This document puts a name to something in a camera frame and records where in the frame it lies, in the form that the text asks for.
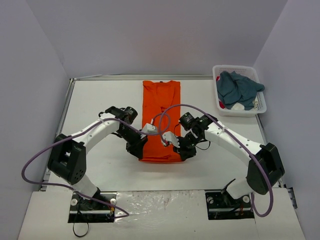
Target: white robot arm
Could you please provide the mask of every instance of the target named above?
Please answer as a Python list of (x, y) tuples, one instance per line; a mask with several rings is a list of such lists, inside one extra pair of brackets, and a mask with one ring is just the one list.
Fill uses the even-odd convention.
[[(225, 132), (226, 126), (217, 119), (216, 121), (222, 126), (222, 129), (205, 115), (200, 118), (194, 118), (187, 112), (179, 119), (179, 123), (188, 131), (185, 137), (175, 136), (172, 132), (166, 132), (162, 136), (164, 140), (173, 145), (173, 150), (180, 154), (183, 161), (195, 156), (197, 152), (196, 145), (200, 141), (206, 140), (223, 147), (238, 157), (248, 167), (246, 177), (232, 180), (222, 190), (227, 202), (231, 203), (233, 200), (237, 200), (252, 192), (265, 195), (268, 192), (268, 186), (257, 165), (249, 154)], [(285, 170), (279, 152), (273, 144), (268, 143), (264, 146), (230, 129), (228, 131), (255, 155), (272, 186), (284, 175)]]
[[(114, 106), (99, 113), (99, 119), (79, 132), (71, 136), (89, 130), (86, 134), (54, 147), (48, 162), (50, 169), (57, 176), (66, 180), (74, 190), (89, 197), (101, 199), (100, 190), (90, 181), (86, 175), (86, 155), (89, 151), (110, 134), (117, 135), (127, 141), (126, 150), (139, 159), (143, 157), (143, 147), (148, 137), (139, 134), (131, 128), (116, 120), (104, 121), (103, 119), (116, 118), (128, 124), (132, 124), (138, 113), (132, 107), (116, 108)], [(157, 128), (146, 124), (142, 129), (145, 133), (156, 133)], [(67, 138), (60, 134), (55, 141)]]

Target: red cloth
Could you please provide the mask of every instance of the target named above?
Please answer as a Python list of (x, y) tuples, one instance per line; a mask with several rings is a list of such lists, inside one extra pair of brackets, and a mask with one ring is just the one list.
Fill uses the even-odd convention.
[[(142, 126), (150, 123), (155, 115), (163, 113), (171, 105), (180, 104), (180, 82), (152, 82), (143, 81), (143, 105), (142, 105)], [(166, 112), (171, 118), (170, 127), (166, 130), (174, 132), (174, 127), (178, 123), (180, 107), (174, 107)], [(155, 126), (159, 126), (160, 116), (154, 121)], [(161, 129), (168, 125), (168, 119), (163, 117)], [(180, 125), (175, 128), (175, 134), (181, 135)], [(173, 151), (173, 146), (165, 147), (160, 136), (148, 136), (148, 142), (143, 147), (142, 162), (181, 162), (180, 155)]]
[[(215, 81), (218, 82), (219, 79), (220, 79), (220, 76), (217, 76), (216, 79), (215, 79)], [(224, 105), (224, 104), (222, 103), (222, 101), (220, 101), (220, 100), (219, 100), (219, 105), (220, 105), (220, 108), (222, 108), (222, 109), (225, 109), (225, 108), (226, 108), (225, 105)]]

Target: gray wall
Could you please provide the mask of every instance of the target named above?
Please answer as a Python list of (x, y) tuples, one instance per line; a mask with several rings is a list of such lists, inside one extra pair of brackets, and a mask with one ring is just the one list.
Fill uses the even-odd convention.
[(290, 0), (254, 65), (266, 85), (266, 137), (280, 151), (308, 240), (319, 239), (320, 1)]
[(255, 63), (287, 0), (27, 0), (69, 77)]
[[(25, 0), (0, 1), (0, 239), (20, 228), (35, 186), (21, 169), (54, 139), (67, 75)], [(47, 156), (27, 175), (42, 180)]]

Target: blue-green towel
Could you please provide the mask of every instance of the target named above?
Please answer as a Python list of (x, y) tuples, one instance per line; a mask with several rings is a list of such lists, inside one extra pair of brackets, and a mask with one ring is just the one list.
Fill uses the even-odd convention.
[(216, 82), (218, 97), (227, 109), (231, 109), (236, 103), (244, 106), (244, 110), (254, 107), (253, 101), (257, 93), (265, 90), (261, 83), (252, 81), (246, 76), (242, 76), (235, 71), (220, 73), (220, 79)]

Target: clothing pile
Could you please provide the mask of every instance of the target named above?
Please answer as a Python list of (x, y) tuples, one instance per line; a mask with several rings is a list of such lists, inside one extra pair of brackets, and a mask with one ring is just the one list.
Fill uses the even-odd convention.
[(257, 93), (265, 90), (265, 86), (235, 71), (223, 71), (216, 79), (216, 89), (220, 107), (248, 111), (257, 109)]

